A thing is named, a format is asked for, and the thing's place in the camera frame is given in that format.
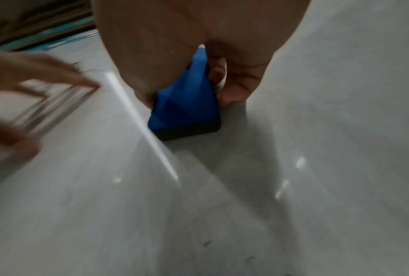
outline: blue object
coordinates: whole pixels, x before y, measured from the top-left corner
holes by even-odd
[[[206,51],[199,48],[183,75],[158,92],[148,126],[161,141],[220,128],[219,109],[208,74]]]

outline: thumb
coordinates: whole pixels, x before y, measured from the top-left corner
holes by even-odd
[[[227,61],[227,79],[223,89],[218,93],[220,107],[232,103],[244,102],[258,88],[271,58],[257,65],[238,64]]]

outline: blue scrubber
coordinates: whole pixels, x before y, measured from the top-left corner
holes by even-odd
[[[221,126],[206,51],[199,48],[183,75],[158,92],[149,129],[168,141],[217,131]]]

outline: blurred hand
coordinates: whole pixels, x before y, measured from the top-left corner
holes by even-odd
[[[214,85],[227,66],[219,105],[245,101],[308,5],[309,0],[93,0],[106,49],[150,108],[156,92],[183,73],[200,44]]]
[[[45,94],[20,85],[21,82],[31,79],[74,86],[100,86],[84,77],[73,65],[45,53],[0,52],[0,91],[8,90],[46,98]],[[1,121],[0,145],[14,148],[23,158],[31,158],[41,149],[40,143],[28,133]]]

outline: blue block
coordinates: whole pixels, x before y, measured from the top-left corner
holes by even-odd
[[[183,75],[158,92],[148,127],[161,141],[220,128],[219,109],[208,74],[206,51],[199,48]]]

